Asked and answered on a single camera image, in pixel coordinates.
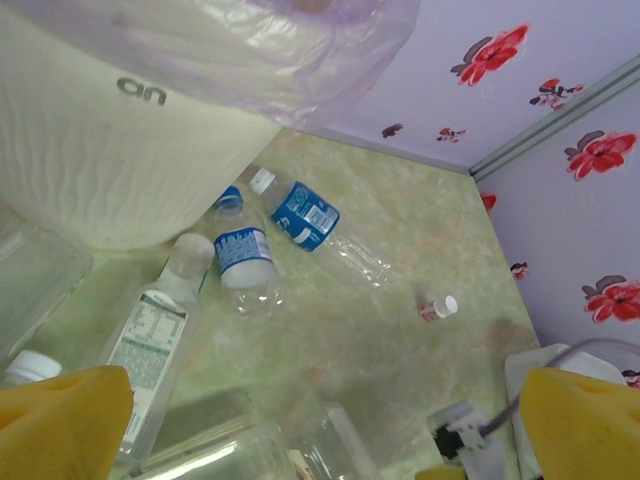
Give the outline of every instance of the water bottle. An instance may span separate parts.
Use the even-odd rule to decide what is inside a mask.
[[[23,350],[4,372],[0,389],[39,382],[60,374],[62,366],[54,359],[31,350]]]
[[[140,289],[100,364],[121,365],[133,389],[133,412],[119,460],[139,465],[151,452],[201,316],[198,293],[213,260],[211,241],[181,235],[160,277]]]
[[[309,187],[254,165],[240,179],[260,195],[276,225],[346,286],[377,289],[384,285],[389,262]]]
[[[216,201],[209,218],[225,296],[242,314],[270,313],[284,296],[262,218],[233,186]]]

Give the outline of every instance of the nutrition label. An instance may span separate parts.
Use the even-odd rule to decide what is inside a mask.
[[[213,245],[220,264],[220,273],[247,260],[263,259],[272,262],[267,236],[259,228],[243,228],[223,233]]]
[[[340,212],[309,187],[296,182],[271,218],[295,243],[311,252],[333,231]]]
[[[133,412],[123,440],[138,436],[156,391],[171,364],[187,321],[187,312],[155,290],[142,294],[107,362],[127,370],[133,388]]]

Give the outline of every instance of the floral wallpaper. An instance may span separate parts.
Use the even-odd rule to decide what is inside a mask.
[[[559,93],[560,83],[545,88]],[[638,112],[635,86],[478,185],[545,345],[594,337],[640,344]],[[640,388],[640,356],[591,353]]]
[[[629,0],[422,2],[376,85],[314,133],[469,168],[640,54],[638,18]]]

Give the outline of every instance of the purple wall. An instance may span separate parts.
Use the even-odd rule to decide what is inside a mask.
[[[636,86],[478,185],[544,345],[640,344],[639,137]],[[592,353],[640,388],[640,357]]]

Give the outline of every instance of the yellow object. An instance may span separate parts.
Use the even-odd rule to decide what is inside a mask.
[[[439,465],[436,468],[416,473],[415,480],[464,480],[465,478],[462,467]]]
[[[640,478],[640,390],[536,368],[520,413],[545,480]]]
[[[132,408],[115,366],[0,391],[0,478],[106,479]]]

